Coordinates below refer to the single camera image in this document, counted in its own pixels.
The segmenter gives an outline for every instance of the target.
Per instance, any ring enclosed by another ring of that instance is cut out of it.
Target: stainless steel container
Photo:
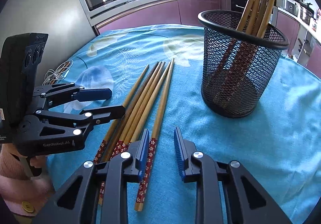
[[[289,2],[287,0],[282,0],[282,5],[281,5],[281,8],[290,12],[291,14],[293,15],[297,15],[296,13],[296,10],[297,10],[297,6],[295,4],[293,4],[292,2]]]
[[[302,21],[308,25],[310,25],[310,18],[312,17],[312,13],[308,11],[306,8],[301,6],[301,14],[300,18]]]

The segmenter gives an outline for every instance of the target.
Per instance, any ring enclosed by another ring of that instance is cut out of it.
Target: countertop
[[[306,24],[302,19],[300,19],[300,17],[297,17],[281,8],[278,8],[278,10],[283,12],[284,14],[287,14],[291,18],[296,19],[319,42],[319,44],[321,43],[321,27],[319,27],[318,32],[315,32],[308,24]]]
[[[136,7],[143,6],[143,5],[152,3],[152,2],[157,2],[157,1],[160,1],[160,0],[133,0],[131,2],[127,2],[124,5],[120,5],[118,7],[110,9],[110,10],[106,11],[105,13],[102,13],[95,18],[92,18],[89,22],[90,22],[91,26],[95,26],[95,25],[99,24],[100,22],[107,20],[117,14],[120,14],[120,13],[125,12],[127,10],[134,9]]]

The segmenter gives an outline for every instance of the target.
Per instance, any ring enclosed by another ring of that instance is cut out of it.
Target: blue tablecloth
[[[291,59],[280,58],[253,113],[229,119],[211,111],[201,97],[202,28],[156,25],[109,31],[71,57],[73,66],[62,82],[109,87],[112,98],[74,101],[55,110],[79,113],[84,107],[122,104],[146,64],[172,57],[175,66],[144,210],[134,211],[138,184],[129,184],[129,223],[194,223],[195,184],[181,181],[175,158],[173,133],[179,126],[185,139],[214,160],[240,161],[292,222],[301,224],[321,196],[321,81]],[[145,125],[150,131],[158,102]],[[95,126],[84,150],[49,156],[56,189],[94,158],[108,127]]]

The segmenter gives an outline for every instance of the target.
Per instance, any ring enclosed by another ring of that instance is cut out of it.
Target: mesh pencil cup
[[[198,15],[204,25],[202,97],[210,109],[230,118],[254,110],[282,50],[289,46],[286,36],[270,24],[262,39],[236,31],[241,16],[230,10]]]

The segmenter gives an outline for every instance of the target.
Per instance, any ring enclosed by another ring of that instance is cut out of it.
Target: drawer
[[[231,11],[242,12],[248,0],[231,0]]]

